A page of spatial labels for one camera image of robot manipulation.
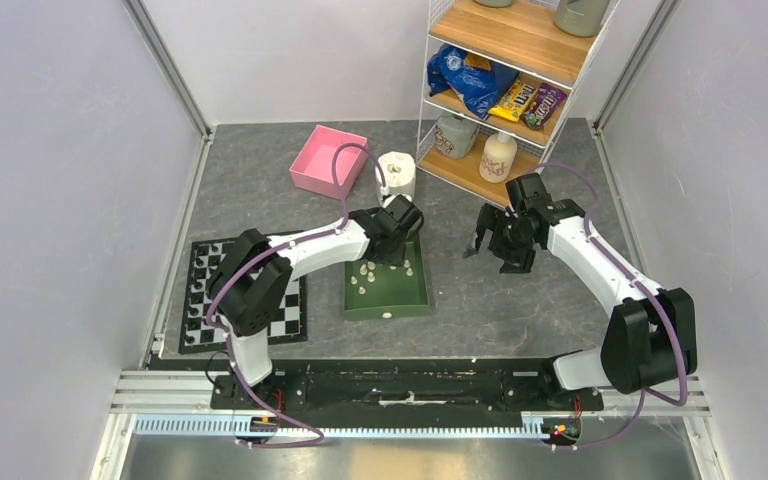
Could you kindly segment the green plastic tray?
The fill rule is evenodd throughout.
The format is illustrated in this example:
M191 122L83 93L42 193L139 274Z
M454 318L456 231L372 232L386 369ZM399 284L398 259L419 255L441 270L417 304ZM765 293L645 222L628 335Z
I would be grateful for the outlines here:
M402 265L378 264L369 269L367 261L345 262L343 314L349 321L424 317L431 306L423 264L421 238L407 243Z

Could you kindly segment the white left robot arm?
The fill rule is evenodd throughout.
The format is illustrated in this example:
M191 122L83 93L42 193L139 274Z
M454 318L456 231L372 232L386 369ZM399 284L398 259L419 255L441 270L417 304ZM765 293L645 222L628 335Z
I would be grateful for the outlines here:
M223 335L238 377L236 396L254 409L272 399L266 328L290 283L345 262L398 266L406 258L407 243L423 225L423 212L398 194L383 207L344 207L338 220L311 230L284 235L265 235L256 228L242 232L208 278L210 304L203 317Z

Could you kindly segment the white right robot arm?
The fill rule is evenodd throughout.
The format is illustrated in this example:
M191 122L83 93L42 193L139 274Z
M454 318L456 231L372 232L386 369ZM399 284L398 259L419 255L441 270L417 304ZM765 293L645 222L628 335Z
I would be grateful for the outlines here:
M537 382L539 400L561 409L578 390L642 391L682 406L698 366L695 305L683 288L665 289L622 257L599 234L589 212L554 199L538 173L505 185L509 205L482 206L464 255L486 248L502 274L531 271L544 250L569 267L601 305L608 323L600 347L564 354Z

